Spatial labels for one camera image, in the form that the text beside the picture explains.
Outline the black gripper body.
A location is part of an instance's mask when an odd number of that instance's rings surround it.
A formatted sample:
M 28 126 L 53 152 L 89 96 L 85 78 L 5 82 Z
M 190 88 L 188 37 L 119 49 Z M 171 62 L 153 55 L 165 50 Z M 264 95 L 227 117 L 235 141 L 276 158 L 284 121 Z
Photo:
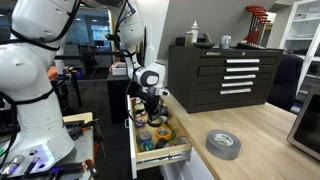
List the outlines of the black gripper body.
M 169 113 L 167 106 L 163 104 L 160 96 L 155 94 L 153 88 L 146 92 L 137 90 L 135 95 L 144 101 L 145 108 L 150 115 L 167 115 Z

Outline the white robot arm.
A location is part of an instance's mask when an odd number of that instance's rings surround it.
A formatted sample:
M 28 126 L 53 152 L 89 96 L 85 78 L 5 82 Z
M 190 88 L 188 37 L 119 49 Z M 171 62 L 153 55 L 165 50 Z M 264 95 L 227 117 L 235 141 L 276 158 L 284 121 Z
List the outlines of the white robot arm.
M 145 29 L 137 0 L 18 0 L 10 39 L 0 45 L 0 91 L 11 105 L 13 123 L 11 139 L 1 147 L 2 162 L 36 149 L 49 151 L 45 159 L 54 164 L 74 148 L 47 72 L 82 3 L 107 8 L 118 19 L 129 78 L 156 95 L 168 93 L 165 66 L 136 61 Z

